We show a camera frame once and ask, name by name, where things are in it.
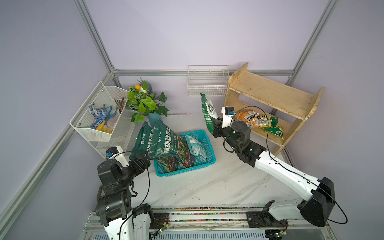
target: white marble table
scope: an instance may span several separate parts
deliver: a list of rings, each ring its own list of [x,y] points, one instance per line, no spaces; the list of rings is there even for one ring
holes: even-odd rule
[[[207,132],[216,156],[208,167],[170,177],[158,177],[154,165],[149,167],[151,187],[145,202],[152,207],[192,206],[264,206],[270,200],[285,201],[298,198],[288,186],[268,173],[243,163],[234,153],[223,148],[223,139],[214,138],[206,128],[202,114],[169,115],[164,123],[176,133],[203,129]],[[134,146],[142,124],[135,126],[128,149]],[[251,133],[251,140],[265,146],[265,139]],[[148,190],[147,172],[134,179],[138,196],[132,206],[141,203]]]

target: blue vase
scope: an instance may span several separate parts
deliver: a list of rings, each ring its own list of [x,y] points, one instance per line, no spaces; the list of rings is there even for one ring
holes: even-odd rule
[[[161,116],[158,115],[157,113],[150,113],[148,115],[148,119],[149,119],[149,124],[151,125],[151,127],[153,128],[153,126],[155,125],[156,121],[157,120],[160,120],[160,121],[163,121],[161,119]]]

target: blue plastic basket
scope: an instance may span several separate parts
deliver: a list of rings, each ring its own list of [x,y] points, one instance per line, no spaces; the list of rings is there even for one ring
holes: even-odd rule
[[[200,169],[203,167],[208,167],[209,165],[212,165],[216,162],[214,149],[212,148],[211,142],[209,141],[208,135],[204,130],[197,130],[193,132],[186,132],[185,134],[188,134],[189,136],[197,139],[199,142],[201,142],[205,148],[205,151],[207,152],[207,159],[201,159],[200,157],[195,158],[195,164],[193,167],[183,168],[180,164],[177,167],[176,171],[173,172],[167,172],[165,167],[161,164],[157,164],[157,161],[154,161],[155,164],[155,170],[156,175],[159,177],[168,177],[171,175],[183,173],[183,172],[189,172],[192,170]],[[185,138],[185,134],[179,134],[182,138]]]

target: white wire basket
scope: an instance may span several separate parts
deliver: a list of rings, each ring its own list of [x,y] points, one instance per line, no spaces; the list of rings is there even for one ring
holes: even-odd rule
[[[95,90],[98,88],[101,89],[97,93],[96,97],[90,102],[84,103],[83,106],[86,106],[86,109],[84,110],[84,108],[81,107],[75,116],[71,119],[70,125],[88,142],[99,142],[96,148],[100,147],[108,149],[109,147],[113,146],[123,147],[125,144],[127,145],[127,143],[125,143],[126,133],[130,129],[131,116],[133,113],[135,113],[135,111],[123,108],[123,111],[120,113],[116,122],[114,130],[110,134],[91,128],[92,124],[95,122],[95,117],[92,116],[88,111],[88,105],[92,105],[95,109],[103,107],[109,109],[110,106],[116,105],[114,99],[121,101],[122,98],[124,98],[125,105],[128,91],[116,86],[104,86],[102,82],[96,86]],[[81,115],[80,111],[83,111],[84,113],[80,119],[78,119],[76,116]]]
[[[188,96],[225,96],[228,79],[228,65],[189,65]]]

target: artificial plant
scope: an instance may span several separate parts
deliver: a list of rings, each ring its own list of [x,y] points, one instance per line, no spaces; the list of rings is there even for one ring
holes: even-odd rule
[[[149,83],[141,78],[138,82],[139,84],[128,88],[126,108],[137,111],[137,113],[132,115],[131,122],[135,124],[143,122],[144,116],[148,116],[150,113],[164,114],[167,117],[169,110],[163,106],[163,103],[167,101],[165,94],[161,93],[159,96],[156,96]]]

